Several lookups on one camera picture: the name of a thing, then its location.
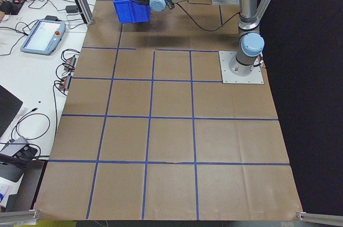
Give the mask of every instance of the black device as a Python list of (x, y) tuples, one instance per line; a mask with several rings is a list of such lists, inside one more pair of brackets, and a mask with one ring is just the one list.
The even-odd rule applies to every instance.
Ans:
[(79, 9), (75, 5), (69, 5), (65, 7), (67, 13), (78, 13)]
[(0, 137), (16, 117), (23, 102), (0, 85)]

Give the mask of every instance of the blue tape line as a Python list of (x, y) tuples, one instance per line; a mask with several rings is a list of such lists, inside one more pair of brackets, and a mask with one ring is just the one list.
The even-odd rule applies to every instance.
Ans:
[[(106, 77), (73, 77), (73, 79), (81, 80), (115, 80), (115, 81), (152, 81), (151, 79), (130, 79), (130, 78), (106, 78)], [(154, 81), (169, 81), (169, 82), (205, 82), (205, 83), (222, 83), (222, 81), (207, 81), (207, 80), (163, 80), (155, 79)]]
[(49, 159), (54, 163), (102, 163), (102, 164), (183, 164), (183, 165), (252, 165), (252, 166), (290, 166), (290, 163), (239, 163), (239, 162), (164, 162), (164, 161), (125, 161), (125, 160), (70, 160)]
[(205, 80), (193, 80), (192, 82), (205, 82), (205, 83), (216, 82), (216, 83), (222, 83), (222, 81), (205, 81)]
[(165, 117), (165, 116), (152, 116), (152, 119), (186, 119), (186, 120), (192, 120), (192, 117), (182, 117), (182, 116), (170, 116), (170, 117)]
[(194, 162), (165, 162), (165, 161), (148, 161), (148, 164), (194, 164)]
[(151, 90), (150, 90), (150, 109), (149, 109), (149, 120), (148, 120), (148, 131), (146, 138), (146, 151), (145, 151), (145, 170), (144, 170), (144, 187), (143, 187), (143, 202), (141, 208), (141, 219), (144, 220), (145, 216), (145, 196), (146, 196), (146, 182), (147, 182), (147, 168), (148, 168), (148, 155), (149, 155), (149, 141), (150, 141), (150, 127), (151, 127), (151, 114), (152, 114), (152, 103), (153, 103), (153, 92), (154, 92), (154, 69), (155, 69), (155, 51), (152, 58), (152, 74), (151, 74)]
[[(118, 48), (120, 47), (120, 40), (121, 40), (121, 38), (122, 38), (122, 31), (123, 31), (123, 25), (121, 25), (121, 29), (120, 29), (120, 35), (119, 35), (118, 45), (117, 45)], [(117, 51), (116, 51), (115, 63), (114, 63), (114, 66), (113, 66), (113, 71), (112, 71), (112, 78), (114, 77), (114, 73), (115, 73), (115, 71), (116, 71), (118, 53), (119, 53), (119, 50), (117, 49)], [(101, 145), (102, 145), (102, 140), (103, 140), (103, 134), (104, 134), (104, 132), (105, 132), (105, 126), (106, 126), (106, 120), (107, 120), (109, 102), (110, 102), (110, 99), (111, 99), (112, 87), (113, 87), (113, 80), (111, 81), (110, 88), (109, 88), (109, 93), (108, 93), (108, 99), (107, 99), (105, 117), (104, 117), (104, 119), (103, 119), (102, 131), (101, 131), (100, 142), (99, 142), (99, 147), (98, 147), (98, 155), (97, 155), (97, 157), (96, 157), (96, 160), (97, 160), (97, 161), (98, 161), (99, 158), (100, 158)], [(96, 162), (96, 164), (95, 164), (95, 169), (94, 169), (94, 175), (93, 175), (93, 182), (92, 182), (91, 195), (90, 195), (90, 200), (89, 200), (89, 202), (88, 202), (88, 208), (87, 208), (86, 219), (89, 218), (90, 212), (91, 212), (91, 205), (92, 205), (92, 200), (93, 200), (93, 193), (94, 193), (94, 186), (95, 186), (96, 174), (97, 174), (97, 171), (98, 171), (98, 165), (99, 165), (98, 162)]]
[[(183, 116), (121, 116), (121, 115), (83, 115), (64, 113), (62, 116), (69, 117), (118, 117), (118, 118), (151, 118), (151, 119), (188, 119), (192, 120), (193, 117)], [(194, 120), (226, 120), (226, 121), (278, 121), (277, 118), (220, 118), (220, 117), (194, 117)]]
[(83, 49), (123, 49), (123, 50), (136, 50), (135, 48), (113, 48), (113, 47), (82, 47)]
[(163, 79), (154, 79), (154, 81), (172, 81), (172, 82), (190, 82), (190, 80), (163, 80)]
[(197, 169), (197, 148), (196, 148), (196, 136), (195, 136), (195, 112), (194, 112), (194, 92), (193, 92), (193, 70), (192, 70), (192, 52), (189, 52), (189, 65), (190, 65), (190, 77), (191, 77), (191, 98), (192, 98), (192, 129), (193, 129), (193, 152), (194, 152), (194, 174), (195, 174), (195, 204), (197, 220), (199, 217), (199, 194), (198, 194), (198, 169)]
[(145, 118), (149, 119), (149, 116), (107, 116), (107, 117), (112, 117), (112, 118)]

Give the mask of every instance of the grid square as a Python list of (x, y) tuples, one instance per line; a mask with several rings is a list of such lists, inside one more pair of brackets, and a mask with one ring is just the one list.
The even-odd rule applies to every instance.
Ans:
[(221, 81), (217, 52), (192, 52), (193, 80)]
[(62, 116), (50, 159), (96, 160), (102, 126), (102, 117)]
[(150, 110), (150, 81), (113, 82), (108, 113), (121, 116), (148, 116)]
[(199, 218), (250, 220), (241, 165), (198, 165)]
[(191, 86), (187, 82), (155, 81), (152, 115), (191, 117)]
[(189, 53), (183, 51), (156, 51), (154, 79), (190, 80)]
[(109, 80), (73, 79), (63, 113), (104, 115), (110, 84)]
[(107, 118), (101, 160), (145, 161), (148, 119)]
[(112, 78), (117, 50), (86, 49), (81, 50), (75, 77)]
[(95, 163), (49, 162), (34, 206), (40, 219), (85, 219), (94, 168)]
[(269, 86), (194, 83), (196, 117), (277, 118)]
[(83, 47), (117, 48), (122, 24), (115, 17), (112, 1), (97, 1), (93, 15), (94, 25), (89, 25)]
[(151, 79), (153, 51), (119, 50), (115, 78)]
[(193, 165), (148, 166), (145, 220), (194, 220), (195, 197)]
[(239, 121), (243, 163), (289, 163), (278, 121)]
[(192, 120), (152, 119), (149, 161), (193, 162)]
[(243, 166), (250, 215), (255, 220), (296, 220), (302, 211), (292, 169), (288, 165)]
[(195, 121), (198, 162), (239, 162), (240, 144), (236, 121)]
[(90, 219), (140, 220), (143, 186), (143, 164), (100, 163), (96, 173)]

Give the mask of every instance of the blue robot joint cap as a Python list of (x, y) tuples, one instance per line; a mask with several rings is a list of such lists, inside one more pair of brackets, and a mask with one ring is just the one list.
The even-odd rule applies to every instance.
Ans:
[(264, 40), (257, 33), (248, 33), (243, 37), (242, 50), (249, 57), (257, 57), (264, 48)]

